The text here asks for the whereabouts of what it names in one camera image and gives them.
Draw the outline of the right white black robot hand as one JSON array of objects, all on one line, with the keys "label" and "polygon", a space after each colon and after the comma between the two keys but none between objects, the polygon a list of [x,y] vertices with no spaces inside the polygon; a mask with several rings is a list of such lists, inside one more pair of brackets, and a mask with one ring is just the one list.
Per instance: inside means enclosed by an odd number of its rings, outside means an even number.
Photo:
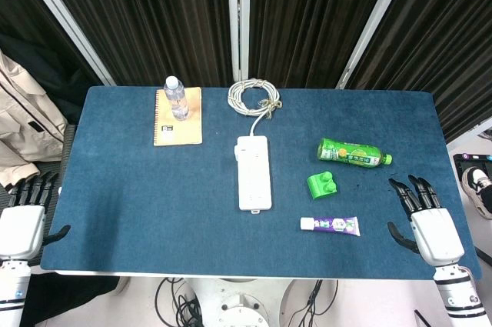
[{"label": "right white black robot hand", "polygon": [[433,267],[458,263],[464,255],[464,247],[450,213],[440,204],[436,191],[426,179],[413,175],[408,178],[414,189],[394,179],[388,181],[400,199],[414,239],[405,238],[393,222],[388,222],[391,237]]}]

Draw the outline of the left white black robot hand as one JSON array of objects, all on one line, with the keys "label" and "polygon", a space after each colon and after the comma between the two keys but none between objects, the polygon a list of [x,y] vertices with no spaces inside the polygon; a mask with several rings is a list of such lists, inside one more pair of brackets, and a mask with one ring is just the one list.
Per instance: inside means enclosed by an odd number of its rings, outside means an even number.
[{"label": "left white black robot hand", "polygon": [[45,223],[56,172],[46,172],[22,179],[9,191],[9,202],[1,213],[1,261],[27,262],[40,249],[63,239],[71,229],[64,225],[58,232],[46,235]]}]

